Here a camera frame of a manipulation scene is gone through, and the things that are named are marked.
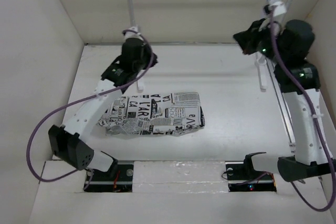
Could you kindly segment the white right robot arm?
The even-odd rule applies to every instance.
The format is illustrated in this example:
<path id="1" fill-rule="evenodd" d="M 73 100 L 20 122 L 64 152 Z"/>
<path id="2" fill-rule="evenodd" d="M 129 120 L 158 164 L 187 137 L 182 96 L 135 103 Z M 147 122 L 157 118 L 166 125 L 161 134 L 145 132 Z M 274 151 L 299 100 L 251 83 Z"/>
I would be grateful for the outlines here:
<path id="1" fill-rule="evenodd" d="M 262 172 L 279 174 L 286 182 L 335 172 L 335 159 L 325 141 L 320 113 L 320 78 L 306 60 L 315 35 L 310 24 L 260 19 L 233 35 L 245 55 L 259 52 L 275 62 L 274 75 L 291 116 L 296 143 L 293 156 L 272 157 L 265 152 L 246 155 L 243 173 L 254 179 Z"/>

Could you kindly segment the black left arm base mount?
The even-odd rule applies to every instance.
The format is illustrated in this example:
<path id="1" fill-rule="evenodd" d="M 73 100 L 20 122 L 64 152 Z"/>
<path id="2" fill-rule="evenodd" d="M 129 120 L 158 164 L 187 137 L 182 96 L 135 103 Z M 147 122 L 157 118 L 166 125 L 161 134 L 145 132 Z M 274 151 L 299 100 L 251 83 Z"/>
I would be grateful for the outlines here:
<path id="1" fill-rule="evenodd" d="M 112 175 L 94 169 L 87 171 L 83 190 L 87 193 L 131 193 L 134 161 L 118 161 Z"/>

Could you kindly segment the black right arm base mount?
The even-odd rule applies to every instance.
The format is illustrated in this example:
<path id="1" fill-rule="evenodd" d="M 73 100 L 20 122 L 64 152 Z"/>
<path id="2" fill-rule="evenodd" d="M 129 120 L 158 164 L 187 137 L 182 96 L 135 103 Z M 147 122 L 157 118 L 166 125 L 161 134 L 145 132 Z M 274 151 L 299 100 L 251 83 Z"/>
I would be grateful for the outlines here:
<path id="1" fill-rule="evenodd" d="M 228 182 L 230 193 L 234 192 L 277 192 L 272 173 L 256 171 L 252 165 L 252 157 L 265 152 L 247 154 L 243 161 L 225 162 L 222 179 Z"/>

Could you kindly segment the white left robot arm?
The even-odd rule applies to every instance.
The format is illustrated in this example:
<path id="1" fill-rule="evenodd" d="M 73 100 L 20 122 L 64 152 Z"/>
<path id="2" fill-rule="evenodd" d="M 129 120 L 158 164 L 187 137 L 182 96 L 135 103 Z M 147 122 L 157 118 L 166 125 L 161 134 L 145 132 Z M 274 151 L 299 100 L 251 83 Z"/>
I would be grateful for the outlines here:
<path id="1" fill-rule="evenodd" d="M 87 145 L 88 138 L 109 106 L 120 98 L 141 70 L 153 67 L 156 55 L 141 38 L 128 38 L 122 44 L 121 55 L 103 72 L 93 98 L 62 126 L 53 125 L 48 136 L 54 155 L 77 170 L 98 170 L 105 180 L 117 175 L 118 161 L 109 154 Z"/>

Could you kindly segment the newspaper print trousers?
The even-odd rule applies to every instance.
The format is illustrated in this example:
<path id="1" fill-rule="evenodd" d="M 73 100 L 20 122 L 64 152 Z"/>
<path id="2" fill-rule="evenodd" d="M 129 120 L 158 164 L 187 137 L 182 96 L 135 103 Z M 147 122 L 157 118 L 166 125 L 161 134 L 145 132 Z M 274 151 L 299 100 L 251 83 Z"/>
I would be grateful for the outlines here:
<path id="1" fill-rule="evenodd" d="M 97 123 L 108 135 L 184 135 L 205 126 L 198 92 L 122 96 Z"/>

